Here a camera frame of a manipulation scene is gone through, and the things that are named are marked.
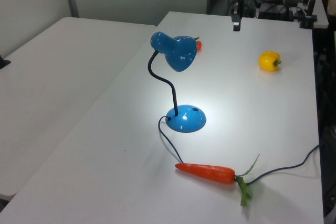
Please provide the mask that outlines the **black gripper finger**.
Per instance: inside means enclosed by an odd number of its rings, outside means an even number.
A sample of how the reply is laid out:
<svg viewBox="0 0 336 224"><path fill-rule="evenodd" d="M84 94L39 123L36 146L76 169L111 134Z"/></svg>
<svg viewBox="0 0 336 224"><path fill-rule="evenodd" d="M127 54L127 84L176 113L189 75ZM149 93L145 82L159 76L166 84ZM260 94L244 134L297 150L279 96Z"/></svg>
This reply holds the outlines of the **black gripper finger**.
<svg viewBox="0 0 336 224"><path fill-rule="evenodd" d="M232 8L231 18L233 22L233 31L240 31L241 14L240 14L239 2L234 3L234 7Z"/></svg>
<svg viewBox="0 0 336 224"><path fill-rule="evenodd" d="M244 3L244 16L254 17L255 16L255 3L254 0L245 0Z"/></svg>

